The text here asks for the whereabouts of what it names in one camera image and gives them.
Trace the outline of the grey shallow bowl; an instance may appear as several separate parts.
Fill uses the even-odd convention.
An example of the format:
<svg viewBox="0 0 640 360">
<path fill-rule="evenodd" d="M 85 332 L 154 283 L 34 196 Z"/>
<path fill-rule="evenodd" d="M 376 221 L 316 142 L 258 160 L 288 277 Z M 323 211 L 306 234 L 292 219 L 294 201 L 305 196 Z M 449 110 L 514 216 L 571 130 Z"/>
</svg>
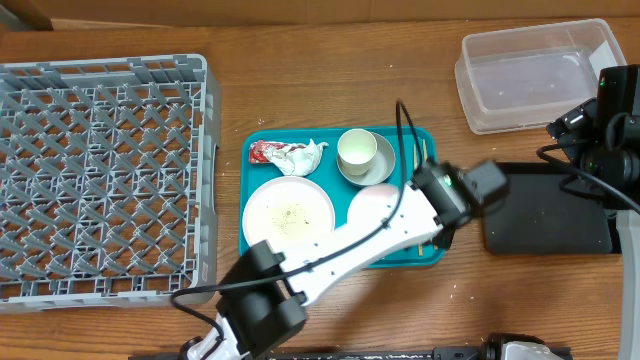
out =
<svg viewBox="0 0 640 360">
<path fill-rule="evenodd" d="M 390 142 L 383 136 L 371 132 L 377 140 L 377 153 L 373 158 L 371 168 L 363 175 L 355 176 L 349 175 L 343 171 L 341 161 L 338 158 L 338 151 L 336 156 L 336 162 L 340 173 L 353 185 L 359 187 L 367 187 L 376 184 L 380 184 L 386 181 L 396 163 L 395 151 Z"/>
</svg>

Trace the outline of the cream paper cup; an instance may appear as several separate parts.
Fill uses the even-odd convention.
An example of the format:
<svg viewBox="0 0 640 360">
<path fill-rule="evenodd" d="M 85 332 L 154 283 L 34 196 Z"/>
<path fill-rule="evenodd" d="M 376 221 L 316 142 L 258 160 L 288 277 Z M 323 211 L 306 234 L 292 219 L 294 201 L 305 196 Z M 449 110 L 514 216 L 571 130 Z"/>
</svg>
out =
<svg viewBox="0 0 640 360">
<path fill-rule="evenodd" d="M 377 140 L 371 132 L 359 128 L 346 131 L 337 144 L 343 171 L 355 176 L 365 174 L 371 168 L 377 148 Z"/>
</svg>

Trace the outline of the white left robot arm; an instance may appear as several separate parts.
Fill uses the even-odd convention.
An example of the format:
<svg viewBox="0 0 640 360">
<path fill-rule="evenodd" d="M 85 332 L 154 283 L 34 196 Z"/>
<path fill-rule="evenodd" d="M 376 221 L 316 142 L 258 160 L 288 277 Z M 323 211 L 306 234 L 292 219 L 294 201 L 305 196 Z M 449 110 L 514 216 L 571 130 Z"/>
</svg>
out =
<svg viewBox="0 0 640 360">
<path fill-rule="evenodd" d="M 181 350 L 183 359 L 259 359 L 301 331 L 307 310 L 351 274 L 406 247 L 449 245 L 456 229 L 508 192 L 498 165 L 464 171 L 423 161 L 397 194 L 363 218 L 282 250 L 252 246 L 217 285 L 171 294 L 171 305 L 211 325 Z"/>
</svg>

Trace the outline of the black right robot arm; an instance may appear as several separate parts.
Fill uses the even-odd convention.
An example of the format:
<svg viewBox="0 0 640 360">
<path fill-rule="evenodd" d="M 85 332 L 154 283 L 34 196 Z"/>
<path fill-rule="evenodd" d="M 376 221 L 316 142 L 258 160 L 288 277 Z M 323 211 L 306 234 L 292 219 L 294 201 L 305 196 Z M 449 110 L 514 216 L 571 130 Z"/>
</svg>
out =
<svg viewBox="0 0 640 360">
<path fill-rule="evenodd" d="M 639 66 L 604 68 L 597 95 L 546 130 L 556 141 L 536 155 L 601 191 L 586 193 L 615 212 L 623 256 L 619 359 L 639 357 Z"/>
</svg>

